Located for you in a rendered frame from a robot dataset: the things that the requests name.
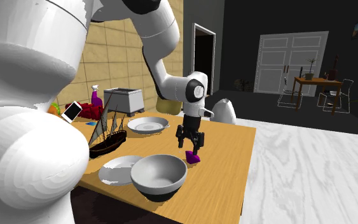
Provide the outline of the orange and green fruit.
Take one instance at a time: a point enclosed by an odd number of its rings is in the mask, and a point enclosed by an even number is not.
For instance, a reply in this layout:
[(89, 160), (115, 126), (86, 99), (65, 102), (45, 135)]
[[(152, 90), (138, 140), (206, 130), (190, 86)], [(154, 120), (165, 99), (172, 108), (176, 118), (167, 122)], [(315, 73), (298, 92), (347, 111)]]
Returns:
[(49, 114), (53, 114), (56, 116), (60, 116), (60, 108), (59, 105), (55, 102), (51, 103), (49, 109), (48, 109), (48, 113)]

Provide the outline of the white double door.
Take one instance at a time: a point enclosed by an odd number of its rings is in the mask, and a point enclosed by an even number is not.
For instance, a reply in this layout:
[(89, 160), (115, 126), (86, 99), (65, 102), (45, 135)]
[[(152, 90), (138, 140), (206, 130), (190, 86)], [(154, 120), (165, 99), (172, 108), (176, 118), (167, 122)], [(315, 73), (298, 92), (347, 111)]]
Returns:
[(260, 36), (254, 91), (281, 94), (292, 89), (295, 77), (320, 76), (327, 31), (265, 34)]

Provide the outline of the open dark doorway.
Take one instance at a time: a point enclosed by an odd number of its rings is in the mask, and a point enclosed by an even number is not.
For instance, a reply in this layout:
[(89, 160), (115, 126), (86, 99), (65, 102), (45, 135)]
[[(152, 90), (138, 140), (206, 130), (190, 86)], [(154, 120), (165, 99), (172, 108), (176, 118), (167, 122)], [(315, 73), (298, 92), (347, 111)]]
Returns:
[(216, 33), (197, 23), (192, 24), (191, 71), (207, 75), (207, 96), (213, 94)]

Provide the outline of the wooden table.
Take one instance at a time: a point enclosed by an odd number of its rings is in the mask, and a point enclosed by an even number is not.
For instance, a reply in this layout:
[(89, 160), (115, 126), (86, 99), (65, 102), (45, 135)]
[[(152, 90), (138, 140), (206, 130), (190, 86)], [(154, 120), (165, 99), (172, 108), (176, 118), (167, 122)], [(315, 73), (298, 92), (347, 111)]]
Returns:
[(79, 185), (183, 224), (238, 224), (256, 135), (253, 127), (201, 121), (199, 130), (205, 140), (198, 151), (200, 162), (188, 165), (184, 184), (166, 202), (149, 201), (133, 185), (109, 186), (99, 180), (99, 169), (117, 157), (169, 154), (186, 159), (185, 152), (193, 144), (186, 139), (182, 148), (177, 146), (176, 130), (182, 117), (154, 116), (168, 120), (169, 128), (149, 135), (129, 130), (117, 150), (89, 160)]

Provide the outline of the grey toaster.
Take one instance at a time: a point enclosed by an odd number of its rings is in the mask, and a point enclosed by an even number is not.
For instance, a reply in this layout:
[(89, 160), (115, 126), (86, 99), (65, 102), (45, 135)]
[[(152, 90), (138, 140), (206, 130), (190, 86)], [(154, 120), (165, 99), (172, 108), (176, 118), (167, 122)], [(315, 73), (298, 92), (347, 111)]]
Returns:
[(132, 117), (136, 112), (144, 112), (144, 101), (141, 89), (111, 88), (104, 90), (104, 101), (109, 101), (108, 111), (126, 113)]

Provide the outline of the dark model sailing ship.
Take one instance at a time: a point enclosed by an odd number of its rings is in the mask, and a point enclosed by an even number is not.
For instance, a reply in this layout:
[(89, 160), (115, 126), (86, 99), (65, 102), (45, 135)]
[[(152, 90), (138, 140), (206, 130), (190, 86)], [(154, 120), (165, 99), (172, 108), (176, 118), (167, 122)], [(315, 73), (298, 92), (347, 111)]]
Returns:
[(112, 126), (110, 129), (108, 129), (107, 127), (107, 114), (109, 109), (109, 103), (111, 101), (111, 96), (112, 95), (110, 95), (109, 99), (107, 100), (103, 112), (99, 113), (100, 119), (97, 122), (92, 136), (89, 140), (88, 145), (90, 146), (100, 137), (100, 135), (102, 135), (102, 141), (90, 147), (90, 158), (97, 158), (98, 156), (110, 153), (126, 141), (127, 132), (123, 129), (123, 118), (121, 119), (121, 123), (118, 130), (116, 130), (118, 126), (116, 122), (116, 113), (114, 113)]

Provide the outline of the white flat plate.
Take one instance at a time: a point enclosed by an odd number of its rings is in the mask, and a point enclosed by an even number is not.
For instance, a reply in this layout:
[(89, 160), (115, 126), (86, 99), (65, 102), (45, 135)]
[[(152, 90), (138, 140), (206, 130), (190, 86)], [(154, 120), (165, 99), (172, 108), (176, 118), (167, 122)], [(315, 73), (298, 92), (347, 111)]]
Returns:
[(99, 170), (100, 181), (111, 186), (131, 184), (131, 169), (140, 159), (140, 156), (127, 155), (110, 160)]

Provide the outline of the brown dining table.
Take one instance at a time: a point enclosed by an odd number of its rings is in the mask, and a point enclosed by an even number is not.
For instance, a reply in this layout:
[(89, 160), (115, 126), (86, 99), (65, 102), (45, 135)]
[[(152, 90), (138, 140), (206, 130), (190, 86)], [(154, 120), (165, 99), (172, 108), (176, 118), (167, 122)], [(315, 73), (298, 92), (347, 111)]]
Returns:
[(325, 90), (326, 86), (333, 86), (333, 87), (337, 87), (337, 93), (336, 96), (334, 98), (334, 103), (333, 103), (333, 108), (331, 111), (331, 115), (335, 114), (336, 111), (336, 104), (338, 102), (339, 99), (339, 94), (340, 94), (340, 90), (341, 90), (341, 86), (342, 86), (342, 82), (337, 81), (337, 80), (326, 80), (324, 78), (310, 78), (310, 79), (306, 79), (303, 77), (294, 77), (294, 83), (293, 83), (293, 89), (292, 89), (292, 94), (291, 94), (291, 102), (293, 101), (293, 96), (294, 96), (294, 89), (296, 86), (296, 83), (299, 83), (299, 92), (298, 92), (298, 100), (296, 102), (296, 111), (299, 109), (299, 102), (300, 102), (300, 97), (301, 97), (301, 91), (302, 91), (302, 87), (303, 85), (322, 85), (323, 88), (322, 90)]

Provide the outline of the purple spray bottle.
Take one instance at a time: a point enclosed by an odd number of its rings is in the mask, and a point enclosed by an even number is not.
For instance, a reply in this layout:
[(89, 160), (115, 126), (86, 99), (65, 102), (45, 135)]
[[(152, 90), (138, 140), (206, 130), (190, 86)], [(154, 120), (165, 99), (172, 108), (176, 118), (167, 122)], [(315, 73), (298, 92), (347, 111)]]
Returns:
[(91, 103), (94, 106), (103, 106), (102, 99), (98, 97), (97, 91), (99, 90), (98, 85), (92, 85), (92, 97), (91, 97)]

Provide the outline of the grey bowl with black base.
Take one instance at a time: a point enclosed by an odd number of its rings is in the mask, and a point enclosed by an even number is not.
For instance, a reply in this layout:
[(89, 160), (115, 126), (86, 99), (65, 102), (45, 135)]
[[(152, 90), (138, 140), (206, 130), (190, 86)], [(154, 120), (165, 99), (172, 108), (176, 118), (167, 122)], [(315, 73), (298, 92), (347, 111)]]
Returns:
[(157, 154), (136, 162), (130, 177), (145, 198), (152, 202), (165, 202), (182, 187), (187, 173), (187, 165), (179, 157)]

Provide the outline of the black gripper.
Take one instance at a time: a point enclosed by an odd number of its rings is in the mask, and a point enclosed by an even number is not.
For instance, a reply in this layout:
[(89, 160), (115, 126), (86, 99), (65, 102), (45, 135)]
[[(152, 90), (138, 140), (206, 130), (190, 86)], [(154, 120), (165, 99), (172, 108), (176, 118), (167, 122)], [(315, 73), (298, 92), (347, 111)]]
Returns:
[(178, 140), (178, 147), (183, 147), (184, 136), (189, 139), (193, 137), (193, 155), (197, 155), (198, 150), (203, 147), (204, 144), (204, 133), (198, 132), (200, 121), (200, 117), (184, 115), (183, 126), (177, 126), (176, 138)]

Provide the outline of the white smartphone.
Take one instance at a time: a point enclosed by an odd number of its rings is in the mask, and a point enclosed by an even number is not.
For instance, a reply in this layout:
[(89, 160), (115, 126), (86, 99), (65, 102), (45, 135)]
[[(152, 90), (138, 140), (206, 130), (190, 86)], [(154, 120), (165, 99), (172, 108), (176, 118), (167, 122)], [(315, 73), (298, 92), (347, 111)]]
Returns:
[(74, 101), (70, 106), (61, 114), (61, 117), (68, 123), (72, 123), (74, 119), (81, 113), (83, 108)]

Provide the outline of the red lumpy object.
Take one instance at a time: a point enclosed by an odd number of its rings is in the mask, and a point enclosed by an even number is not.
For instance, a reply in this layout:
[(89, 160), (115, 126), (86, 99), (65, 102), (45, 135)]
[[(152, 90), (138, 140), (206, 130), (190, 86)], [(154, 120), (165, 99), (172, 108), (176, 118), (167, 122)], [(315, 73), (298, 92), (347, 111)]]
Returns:
[(81, 113), (77, 117), (88, 118), (92, 120), (99, 120), (100, 114), (103, 112), (103, 106), (94, 106), (93, 104), (84, 103), (79, 105), (83, 108)]

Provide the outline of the white egg-shaped object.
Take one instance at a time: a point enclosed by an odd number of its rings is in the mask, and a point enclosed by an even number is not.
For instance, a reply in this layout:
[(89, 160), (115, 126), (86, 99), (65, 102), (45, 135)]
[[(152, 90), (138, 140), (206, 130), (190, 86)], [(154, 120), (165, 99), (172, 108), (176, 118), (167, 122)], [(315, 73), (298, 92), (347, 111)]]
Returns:
[(237, 117), (233, 104), (229, 99), (224, 98), (215, 103), (212, 108), (212, 112), (214, 113), (214, 116), (210, 118), (210, 121), (228, 123), (232, 125), (236, 124)]

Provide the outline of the purple block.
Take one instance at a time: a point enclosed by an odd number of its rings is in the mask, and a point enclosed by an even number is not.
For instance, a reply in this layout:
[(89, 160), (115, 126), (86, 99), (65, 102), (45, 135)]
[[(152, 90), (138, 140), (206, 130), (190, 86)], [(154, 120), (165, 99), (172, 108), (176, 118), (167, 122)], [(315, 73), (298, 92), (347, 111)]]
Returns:
[(194, 155), (192, 151), (186, 151), (186, 161), (189, 164), (195, 164), (200, 161), (200, 158), (198, 155)]

